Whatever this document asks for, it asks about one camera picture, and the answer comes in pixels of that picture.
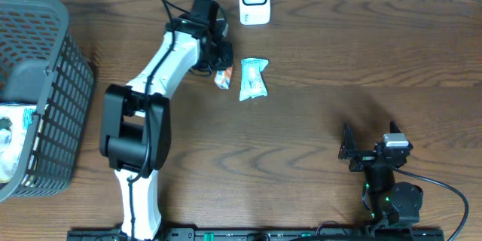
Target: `wooden tabletop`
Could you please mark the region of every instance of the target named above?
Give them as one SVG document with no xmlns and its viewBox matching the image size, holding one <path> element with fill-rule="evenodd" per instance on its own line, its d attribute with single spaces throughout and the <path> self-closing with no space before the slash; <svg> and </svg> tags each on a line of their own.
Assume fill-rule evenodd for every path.
<svg viewBox="0 0 482 241">
<path fill-rule="evenodd" d="M 1 240 L 63 240 L 123 220 L 121 192 L 99 153 L 103 93 L 140 73 L 162 41 L 159 0 L 60 0 L 70 32 L 99 69 L 75 177 L 62 194 L 0 204 Z M 190 8 L 193 0 L 170 0 Z M 166 220 L 198 227 L 315 227 L 370 218 L 364 175 L 337 159 L 343 122 L 372 148 L 395 120 L 414 149 L 403 169 L 446 182 L 470 204 L 460 240 L 482 225 L 482 0 L 271 0 L 271 21 L 242 26 L 227 10 L 229 90 L 186 75 L 172 98 L 172 148 L 160 171 Z M 270 61 L 269 96 L 239 101 L 246 57 Z M 424 190 L 420 226 L 448 237 L 462 201 Z"/>
</svg>

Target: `robotic arm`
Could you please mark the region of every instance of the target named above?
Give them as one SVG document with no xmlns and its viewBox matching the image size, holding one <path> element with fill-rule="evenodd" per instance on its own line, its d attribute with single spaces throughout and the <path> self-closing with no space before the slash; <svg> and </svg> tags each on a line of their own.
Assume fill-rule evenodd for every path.
<svg viewBox="0 0 482 241">
<path fill-rule="evenodd" d="M 122 232 L 130 236 L 132 225 L 136 239 L 153 239 L 160 226 L 161 215 L 157 206 L 157 174 L 164 164 L 171 142 L 169 99 L 181 79 L 190 69 L 200 72 L 224 70 L 232 66 L 233 53 L 230 42 L 222 41 L 227 34 L 225 19 L 216 19 L 219 4 L 213 0 L 194 0 L 189 14 L 183 14 L 166 24 L 164 40 L 159 51 L 136 78 L 126 86 L 111 85 L 105 92 L 101 154 L 109 159 L 119 179 L 124 206 Z M 151 86 L 145 85 L 154 67 L 172 46 L 167 58 L 153 74 Z M 147 169 L 142 171 L 146 159 L 147 130 L 132 124 L 124 116 L 145 116 L 148 103 L 151 155 Z M 128 179 L 141 177 L 129 188 Z M 134 224 L 131 222 L 131 205 Z"/>
</svg>

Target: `white plastic bag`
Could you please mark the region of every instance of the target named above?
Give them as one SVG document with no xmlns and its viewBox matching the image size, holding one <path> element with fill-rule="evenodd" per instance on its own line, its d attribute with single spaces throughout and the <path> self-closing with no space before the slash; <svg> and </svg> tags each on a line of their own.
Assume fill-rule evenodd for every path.
<svg viewBox="0 0 482 241">
<path fill-rule="evenodd" d="M 256 98 L 258 96 L 268 96 L 266 86 L 264 86 L 261 72 L 266 68 L 269 61 L 266 59 L 247 58 L 241 60 L 241 91 L 239 92 L 239 100 L 243 101 L 248 98 Z"/>
</svg>

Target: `gray plastic basket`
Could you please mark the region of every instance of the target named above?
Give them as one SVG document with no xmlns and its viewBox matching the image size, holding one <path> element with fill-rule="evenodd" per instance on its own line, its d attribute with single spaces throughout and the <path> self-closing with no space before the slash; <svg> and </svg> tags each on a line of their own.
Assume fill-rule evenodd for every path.
<svg viewBox="0 0 482 241">
<path fill-rule="evenodd" d="M 93 72 L 57 0 L 0 0 L 0 100 L 37 104 L 9 197 L 50 196 L 72 180 L 93 97 Z"/>
</svg>

